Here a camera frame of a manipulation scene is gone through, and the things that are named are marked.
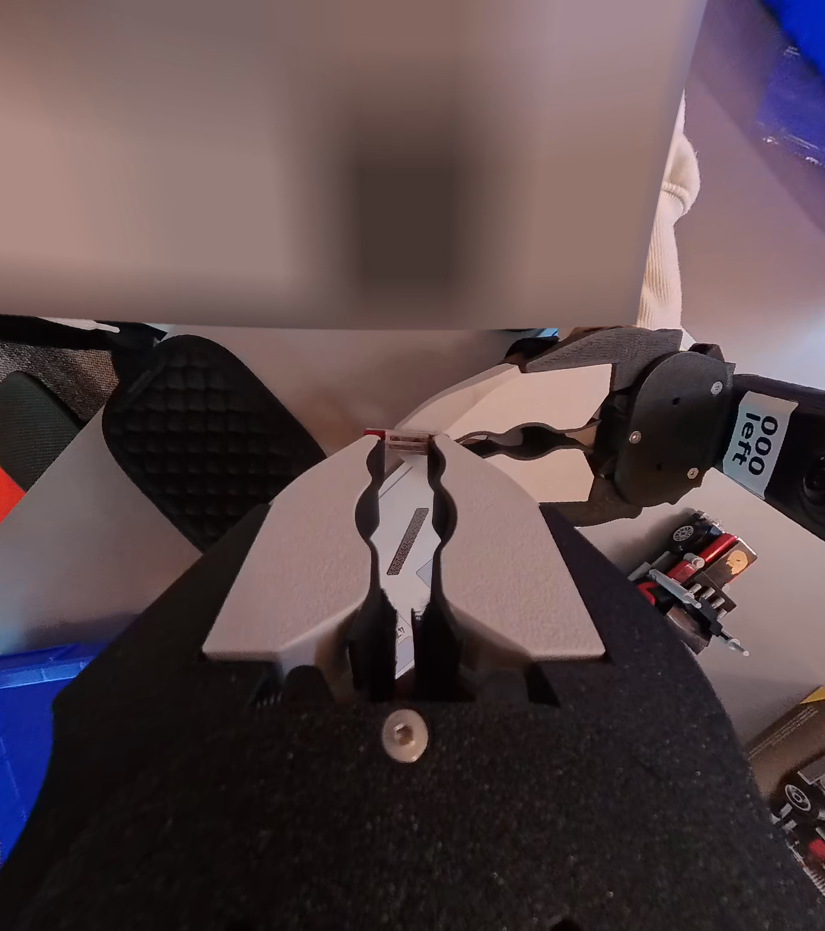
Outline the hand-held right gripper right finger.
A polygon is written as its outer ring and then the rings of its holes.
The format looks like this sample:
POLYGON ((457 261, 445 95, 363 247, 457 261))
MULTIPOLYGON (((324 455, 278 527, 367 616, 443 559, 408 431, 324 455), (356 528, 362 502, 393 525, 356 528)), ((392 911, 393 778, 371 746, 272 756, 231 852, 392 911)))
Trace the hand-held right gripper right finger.
POLYGON ((476 690, 500 670, 607 656, 539 504, 498 467, 431 436, 435 498, 427 689, 476 690))

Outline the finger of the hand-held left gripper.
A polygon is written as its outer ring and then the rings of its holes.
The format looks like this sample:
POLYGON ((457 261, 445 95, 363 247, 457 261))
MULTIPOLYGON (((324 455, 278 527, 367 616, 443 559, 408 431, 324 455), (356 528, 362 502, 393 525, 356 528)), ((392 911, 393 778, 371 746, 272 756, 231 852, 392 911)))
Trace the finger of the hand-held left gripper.
POLYGON ((572 436, 463 436, 458 442, 508 476, 538 503, 587 500, 591 447, 572 436))
POLYGON ((584 428, 611 390, 609 364, 525 372, 500 364, 433 395, 398 425, 403 435, 501 435, 523 425, 584 428))

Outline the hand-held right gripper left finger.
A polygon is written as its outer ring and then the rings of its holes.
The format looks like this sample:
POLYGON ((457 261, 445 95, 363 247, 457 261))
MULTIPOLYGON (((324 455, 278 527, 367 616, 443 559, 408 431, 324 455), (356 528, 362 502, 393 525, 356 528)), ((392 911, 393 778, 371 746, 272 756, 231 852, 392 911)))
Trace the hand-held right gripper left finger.
POLYGON ((346 631, 372 586, 373 556, 357 527, 376 488, 383 440, 365 435, 276 495, 203 651, 216 661, 268 661, 286 676, 314 666, 351 690, 346 631))

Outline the black red lego truck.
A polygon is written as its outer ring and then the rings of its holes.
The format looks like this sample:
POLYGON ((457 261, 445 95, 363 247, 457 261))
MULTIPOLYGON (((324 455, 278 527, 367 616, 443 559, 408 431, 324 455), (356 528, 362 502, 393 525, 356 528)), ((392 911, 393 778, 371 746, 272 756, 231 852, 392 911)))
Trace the black red lego truck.
POLYGON ((725 623, 736 607, 729 588, 756 560, 740 536, 694 510, 674 528, 663 550, 628 579, 694 655, 720 642, 747 657, 747 648, 725 623))

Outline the blue plastic bin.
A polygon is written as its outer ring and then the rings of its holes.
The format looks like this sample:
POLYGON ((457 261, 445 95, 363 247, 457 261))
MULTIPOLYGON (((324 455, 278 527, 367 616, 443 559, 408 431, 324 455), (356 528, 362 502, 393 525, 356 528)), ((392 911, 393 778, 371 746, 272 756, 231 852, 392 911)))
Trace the blue plastic bin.
POLYGON ((106 646, 70 643, 0 655, 0 864, 23 831, 46 776, 52 704, 106 646))

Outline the person's left forearm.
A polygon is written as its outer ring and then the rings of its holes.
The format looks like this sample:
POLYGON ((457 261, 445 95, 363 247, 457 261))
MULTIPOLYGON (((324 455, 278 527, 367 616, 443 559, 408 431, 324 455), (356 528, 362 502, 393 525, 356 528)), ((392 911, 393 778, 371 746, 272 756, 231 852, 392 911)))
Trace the person's left forearm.
POLYGON ((683 291, 676 226, 696 202, 700 188, 696 150, 682 125, 676 126, 651 228, 639 295, 639 328, 682 329, 683 291))

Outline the open lego instruction booklet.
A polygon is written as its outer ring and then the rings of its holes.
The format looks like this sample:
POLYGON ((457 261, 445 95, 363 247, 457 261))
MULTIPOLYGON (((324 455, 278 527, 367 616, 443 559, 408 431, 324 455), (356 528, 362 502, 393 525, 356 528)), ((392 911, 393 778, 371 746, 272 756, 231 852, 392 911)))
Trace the open lego instruction booklet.
POLYGON ((383 482, 372 533, 380 615, 374 642, 397 693, 438 692, 441 648, 451 638, 444 591, 442 531, 447 513, 426 456, 411 456, 383 482))

